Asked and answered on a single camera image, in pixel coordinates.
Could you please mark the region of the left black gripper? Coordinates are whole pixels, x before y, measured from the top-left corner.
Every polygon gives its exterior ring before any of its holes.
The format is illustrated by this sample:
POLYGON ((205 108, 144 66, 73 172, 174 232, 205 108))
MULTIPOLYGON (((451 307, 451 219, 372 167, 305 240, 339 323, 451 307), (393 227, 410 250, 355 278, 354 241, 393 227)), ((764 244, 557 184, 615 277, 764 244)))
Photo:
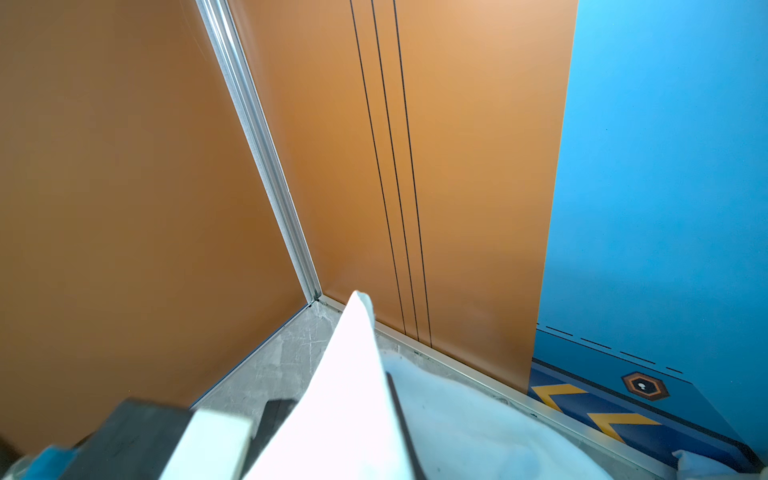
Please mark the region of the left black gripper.
MULTIPOLYGON (((272 399, 264 406, 241 472, 244 479, 280 429, 296 399, 272 399)), ((63 479, 158 479, 183 436, 193 412, 139 399, 122 401, 79 447, 63 479)))

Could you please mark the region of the white cloth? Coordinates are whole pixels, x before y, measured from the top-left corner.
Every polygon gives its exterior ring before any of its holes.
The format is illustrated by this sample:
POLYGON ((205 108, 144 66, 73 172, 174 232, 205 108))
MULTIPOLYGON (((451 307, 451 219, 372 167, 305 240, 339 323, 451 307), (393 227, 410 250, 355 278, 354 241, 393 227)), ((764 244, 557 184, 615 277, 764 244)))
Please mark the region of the white cloth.
POLYGON ((543 423, 383 352, 370 297, 348 299, 309 386, 251 479, 602 479, 543 423))

